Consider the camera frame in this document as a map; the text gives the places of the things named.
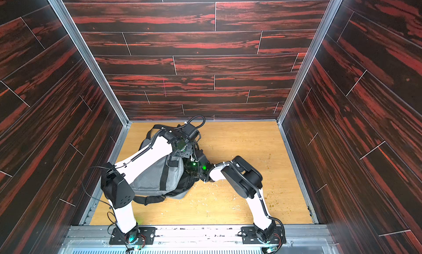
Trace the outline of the grey zippered laptop bag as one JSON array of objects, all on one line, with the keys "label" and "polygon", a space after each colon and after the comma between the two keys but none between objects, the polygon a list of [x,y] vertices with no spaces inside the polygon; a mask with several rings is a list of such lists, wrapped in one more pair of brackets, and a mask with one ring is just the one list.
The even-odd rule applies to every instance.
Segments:
[{"label": "grey zippered laptop bag", "polygon": [[[161,124],[153,126],[153,130],[165,130],[165,137],[181,137],[180,129],[183,126],[169,127]],[[196,158],[200,150],[193,140],[193,155]],[[182,199],[191,187],[200,179],[191,176],[184,168],[188,158],[167,155],[151,167],[142,172],[131,184],[135,193],[133,201],[140,205],[157,204],[166,198]]]}]

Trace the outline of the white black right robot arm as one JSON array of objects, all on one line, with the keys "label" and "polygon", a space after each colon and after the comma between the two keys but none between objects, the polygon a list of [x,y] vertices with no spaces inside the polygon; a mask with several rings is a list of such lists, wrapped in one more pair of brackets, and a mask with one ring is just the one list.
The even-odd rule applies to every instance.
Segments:
[{"label": "white black right robot arm", "polygon": [[279,245],[286,243],[285,228],[282,222],[269,214],[263,195],[263,177],[244,158],[236,156],[231,161],[211,164],[206,159],[188,159],[185,169],[203,182],[227,180],[235,192],[247,201],[253,217],[255,235],[261,243],[270,243],[273,237]]}]

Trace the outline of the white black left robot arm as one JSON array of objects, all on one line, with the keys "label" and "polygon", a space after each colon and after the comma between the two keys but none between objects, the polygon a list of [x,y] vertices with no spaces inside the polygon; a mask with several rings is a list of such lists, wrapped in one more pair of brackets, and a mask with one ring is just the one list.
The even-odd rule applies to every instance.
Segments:
[{"label": "white black left robot arm", "polygon": [[108,164],[101,177],[101,189],[113,209],[118,231],[129,244],[138,238],[133,202],[147,206],[167,198],[182,199],[198,181],[185,171],[183,157],[165,137],[151,137],[143,145],[127,159]]}]

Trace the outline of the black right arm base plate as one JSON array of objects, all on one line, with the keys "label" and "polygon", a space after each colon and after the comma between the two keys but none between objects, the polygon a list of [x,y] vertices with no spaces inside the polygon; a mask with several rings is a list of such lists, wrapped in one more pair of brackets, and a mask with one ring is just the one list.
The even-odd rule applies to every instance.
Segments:
[{"label": "black right arm base plate", "polygon": [[266,230],[259,229],[255,225],[241,227],[237,233],[241,237],[242,243],[245,245],[257,244],[286,244],[281,227],[269,228]]}]

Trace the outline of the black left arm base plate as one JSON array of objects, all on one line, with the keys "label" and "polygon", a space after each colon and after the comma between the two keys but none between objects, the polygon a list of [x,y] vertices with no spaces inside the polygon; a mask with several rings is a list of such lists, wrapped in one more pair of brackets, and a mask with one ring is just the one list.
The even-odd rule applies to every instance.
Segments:
[{"label": "black left arm base plate", "polygon": [[128,233],[123,233],[118,227],[113,229],[109,244],[110,245],[152,245],[155,240],[156,227],[136,227]]}]

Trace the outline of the aluminium front rail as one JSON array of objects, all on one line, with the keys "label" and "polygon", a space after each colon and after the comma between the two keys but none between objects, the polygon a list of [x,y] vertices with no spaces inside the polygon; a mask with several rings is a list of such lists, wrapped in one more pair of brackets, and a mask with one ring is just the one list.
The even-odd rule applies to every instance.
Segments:
[{"label": "aluminium front rail", "polygon": [[269,244],[246,225],[152,225],[135,245],[125,245],[106,225],[72,226],[60,254],[338,254],[326,225],[288,224]]}]

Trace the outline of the aluminium left corner post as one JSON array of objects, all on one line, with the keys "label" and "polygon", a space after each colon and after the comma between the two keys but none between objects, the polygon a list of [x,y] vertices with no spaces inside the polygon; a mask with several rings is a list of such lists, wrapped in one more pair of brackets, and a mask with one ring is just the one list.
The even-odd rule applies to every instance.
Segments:
[{"label": "aluminium left corner post", "polygon": [[126,115],[124,109],[122,108],[121,104],[119,103],[115,93],[113,92],[111,86],[109,85],[104,73],[100,69],[97,61],[95,60],[85,40],[83,39],[82,34],[77,28],[77,25],[74,22],[73,18],[71,17],[71,14],[69,13],[67,7],[65,6],[62,0],[47,0],[47,1],[52,7],[55,14],[57,15],[59,21],[65,28],[70,39],[76,46],[77,50],[82,56],[82,59],[86,63],[87,67],[90,69],[92,75],[94,76],[98,85],[102,89],[105,97],[111,104],[112,108],[114,109],[122,125],[124,127],[127,127],[130,123],[130,120],[128,116]]}]

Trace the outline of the aluminium corner post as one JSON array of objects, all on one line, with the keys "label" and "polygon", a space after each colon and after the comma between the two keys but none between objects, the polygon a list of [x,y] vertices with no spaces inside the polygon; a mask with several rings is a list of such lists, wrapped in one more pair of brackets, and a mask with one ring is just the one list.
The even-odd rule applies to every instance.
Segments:
[{"label": "aluminium corner post", "polygon": [[127,127],[130,123],[130,120],[128,116],[126,115],[124,109],[122,108],[121,104],[119,103],[115,93],[113,92],[111,86],[109,85],[104,73],[100,69],[97,61],[95,60],[85,40],[83,39],[82,34],[77,28],[77,25],[74,22],[73,18],[71,17],[71,14],[69,13],[67,7],[65,6],[62,0],[47,0],[47,1],[52,7],[55,14],[57,15],[59,21],[65,28],[70,39],[76,46],[77,50],[82,56],[82,59],[86,63],[87,67],[90,69],[92,75],[94,76],[98,85],[102,89],[105,97],[111,104],[112,108],[114,109],[122,125],[124,127]]},{"label": "aluminium corner post", "polygon": [[281,114],[278,117],[277,123],[280,129],[282,129],[282,123],[285,120],[285,117],[287,116],[289,108],[293,104],[293,101],[299,92],[299,89],[305,79],[305,76],[309,68],[311,67],[311,64],[322,44],[323,39],[325,38],[327,34],[328,29],[330,28],[334,20],[334,17],[337,11],[340,8],[342,1],[343,0],[330,0],[328,3],[326,11],[322,17],[322,20],[316,30],[313,41],[311,42],[311,45],[303,59],[302,65],[297,73],[292,89],[290,90],[288,98],[286,99],[285,104],[282,108]]}]

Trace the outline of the aluminium right corner post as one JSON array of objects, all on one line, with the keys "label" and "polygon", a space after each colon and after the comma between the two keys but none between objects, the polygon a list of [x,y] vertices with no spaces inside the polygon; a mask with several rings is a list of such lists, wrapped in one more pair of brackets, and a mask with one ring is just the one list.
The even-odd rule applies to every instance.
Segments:
[{"label": "aluminium right corner post", "polygon": [[280,129],[282,129],[282,123],[285,120],[285,117],[287,116],[289,108],[293,104],[293,101],[299,92],[299,89],[305,79],[305,76],[309,68],[311,67],[311,64],[322,44],[323,39],[325,38],[327,34],[328,29],[330,28],[334,20],[334,17],[337,11],[340,8],[342,1],[343,0],[330,0],[328,3],[326,11],[322,17],[322,20],[316,30],[313,41],[311,42],[311,45],[303,59],[302,65],[297,73],[292,89],[290,90],[288,98],[286,99],[285,104],[282,108],[281,114],[278,117],[277,123]]}]

